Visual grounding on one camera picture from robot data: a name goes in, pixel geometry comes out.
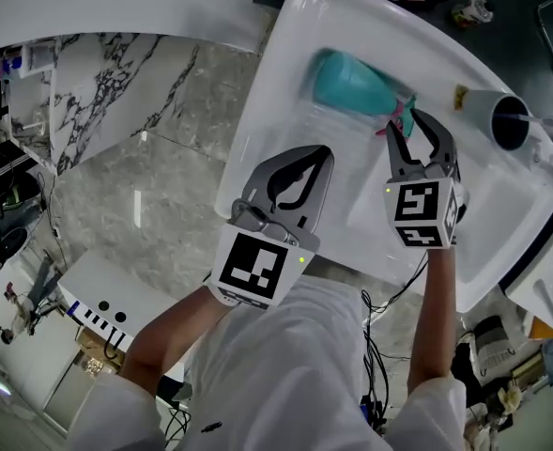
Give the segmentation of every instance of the white cup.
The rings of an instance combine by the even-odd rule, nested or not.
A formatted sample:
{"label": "white cup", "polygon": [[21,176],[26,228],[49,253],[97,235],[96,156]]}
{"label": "white cup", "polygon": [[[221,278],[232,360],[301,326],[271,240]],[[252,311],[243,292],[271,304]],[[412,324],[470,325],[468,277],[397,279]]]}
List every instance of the white cup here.
{"label": "white cup", "polygon": [[514,94],[496,90],[469,90],[462,100],[462,117],[504,150],[520,148],[529,135],[529,122],[495,114],[527,116],[527,105]]}

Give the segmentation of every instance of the white sink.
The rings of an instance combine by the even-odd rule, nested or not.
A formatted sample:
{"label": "white sink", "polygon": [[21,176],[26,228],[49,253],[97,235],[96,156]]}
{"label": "white sink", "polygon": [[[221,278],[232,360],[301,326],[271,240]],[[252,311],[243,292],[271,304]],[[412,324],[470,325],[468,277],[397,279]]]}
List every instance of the white sink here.
{"label": "white sink", "polygon": [[[229,217],[232,201],[268,157],[328,145],[335,165],[316,230],[319,254],[397,285],[414,273],[422,251],[398,243],[382,201],[382,184],[391,176],[385,137],[310,98],[311,68],[325,49],[349,52],[411,88],[417,107],[452,133],[470,192],[456,230],[457,310],[470,310],[536,237],[553,211],[553,195],[453,110],[458,84],[510,89],[457,42],[386,0],[285,1],[238,124],[216,211]],[[553,153],[541,127],[530,131]],[[408,146],[427,161],[431,148],[417,127]],[[412,290],[421,292],[423,280]]]}

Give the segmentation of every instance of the person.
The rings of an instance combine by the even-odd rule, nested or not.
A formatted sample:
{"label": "person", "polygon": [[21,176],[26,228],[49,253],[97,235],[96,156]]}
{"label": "person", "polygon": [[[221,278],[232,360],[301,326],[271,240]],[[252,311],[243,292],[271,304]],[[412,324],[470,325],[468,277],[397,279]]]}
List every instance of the person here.
{"label": "person", "polygon": [[264,311],[230,309],[201,287],[134,338],[120,376],[97,378],[67,448],[163,449],[158,382],[204,334],[191,358],[192,420],[177,449],[464,449],[466,391],[450,376],[454,314],[453,250],[430,250],[407,402],[380,437],[360,408],[365,341],[356,289],[302,276]]}
{"label": "person", "polygon": [[[36,321],[36,311],[40,306],[40,303],[42,303],[42,301],[49,297],[49,295],[56,288],[57,282],[61,278],[61,273],[57,270],[54,270],[54,274],[51,276],[51,279],[49,279],[49,281],[45,284],[52,264],[53,261],[48,256],[46,256],[42,260],[42,264],[38,269],[38,274],[36,277],[36,281],[34,282],[34,286],[32,286],[32,289],[30,290],[30,292],[28,292],[28,295],[23,298],[23,301],[21,303],[19,302],[18,296],[16,296],[15,293],[12,292],[13,289],[11,285],[9,301],[17,307],[17,312],[15,313],[15,318],[13,318],[13,321],[11,322],[10,328],[0,328],[1,340],[5,344],[11,344],[19,334],[23,333],[26,328],[29,330],[30,334],[32,334],[31,325],[33,324],[33,322]],[[38,315],[40,317],[46,316],[47,314],[55,310],[58,306],[59,303],[47,303],[40,308]]]}

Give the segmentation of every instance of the tiled floor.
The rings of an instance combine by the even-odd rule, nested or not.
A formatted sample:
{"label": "tiled floor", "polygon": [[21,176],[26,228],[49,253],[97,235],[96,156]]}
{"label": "tiled floor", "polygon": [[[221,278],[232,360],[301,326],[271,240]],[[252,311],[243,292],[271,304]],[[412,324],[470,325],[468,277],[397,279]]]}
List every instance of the tiled floor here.
{"label": "tiled floor", "polygon": [[[210,269],[223,223],[218,186],[259,57],[202,44],[179,116],[132,137],[57,178],[51,212],[68,264],[96,249],[150,286],[177,298]],[[46,178],[46,193],[52,178]],[[134,219],[140,193],[140,226]],[[31,246],[62,259],[45,220]],[[365,288],[382,304],[397,288],[317,258],[312,273]],[[405,294],[373,326],[390,382],[388,417],[406,400],[410,355],[422,298]],[[458,333],[462,324],[458,319]],[[377,378],[378,395],[384,384]]]}

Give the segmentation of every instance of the white sleeve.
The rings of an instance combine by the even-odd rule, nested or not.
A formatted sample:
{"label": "white sleeve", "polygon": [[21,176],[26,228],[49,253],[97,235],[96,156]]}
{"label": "white sleeve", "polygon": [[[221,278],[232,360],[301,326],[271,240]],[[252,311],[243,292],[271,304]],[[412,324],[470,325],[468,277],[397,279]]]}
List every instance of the white sleeve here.
{"label": "white sleeve", "polygon": [[414,389],[384,438],[395,451],[463,450],[465,422],[466,386],[438,378]]}
{"label": "white sleeve", "polygon": [[67,449],[114,451],[136,443],[144,449],[163,449],[160,422],[155,399],[147,391],[115,374],[102,373],[71,424]]}

